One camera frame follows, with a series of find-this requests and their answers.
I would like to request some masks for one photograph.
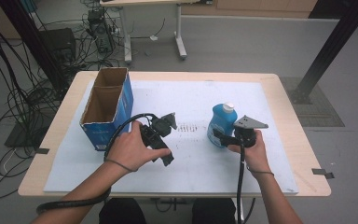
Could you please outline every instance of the person's leg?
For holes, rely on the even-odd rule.
[[[235,224],[235,205],[231,199],[196,199],[193,224]]]
[[[113,198],[101,209],[100,224],[146,224],[146,220],[133,198]]]

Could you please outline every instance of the spray bottle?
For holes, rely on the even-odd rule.
[[[222,147],[220,139],[213,135],[213,129],[224,135],[231,136],[234,131],[234,122],[237,120],[237,112],[234,110],[234,104],[224,103],[215,105],[212,109],[213,117],[208,126],[208,138],[217,147]]]

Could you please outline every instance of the open cardboard box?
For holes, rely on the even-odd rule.
[[[80,126],[96,150],[106,150],[118,126],[131,117],[132,105],[128,69],[101,69],[80,120]]]

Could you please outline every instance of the table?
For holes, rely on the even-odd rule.
[[[176,44],[179,49],[179,55],[184,60],[187,57],[185,45],[182,40],[182,6],[183,3],[195,3],[199,0],[112,0],[109,2],[101,1],[100,4],[102,7],[115,7],[118,9],[121,20],[121,29],[124,35],[124,61],[126,63],[131,63],[131,38],[127,32],[126,26],[126,13],[125,6],[141,6],[141,5],[152,5],[152,4],[176,4],[177,5],[177,15],[176,15],[176,32],[174,32]]]
[[[40,147],[48,148],[48,154],[36,154],[21,182],[19,194],[22,196],[61,196],[63,193],[43,191],[57,149],[68,130],[72,116],[87,88],[97,72],[85,71],[76,75],[62,105]],[[320,168],[310,143],[296,117],[290,101],[279,78],[273,74],[246,73],[188,73],[188,72],[134,72],[131,80],[169,80],[169,81],[229,81],[259,82],[263,87],[268,105],[280,134],[286,156],[292,167],[298,186],[296,196],[328,196],[331,189],[323,175],[314,175],[312,168]]]

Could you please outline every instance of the person's left hand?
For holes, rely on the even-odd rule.
[[[134,121],[129,133],[122,133],[110,148],[107,159],[116,161],[133,171],[138,170],[148,161],[159,157],[167,156],[171,153],[168,148],[150,149],[142,141],[141,125],[139,121]]]

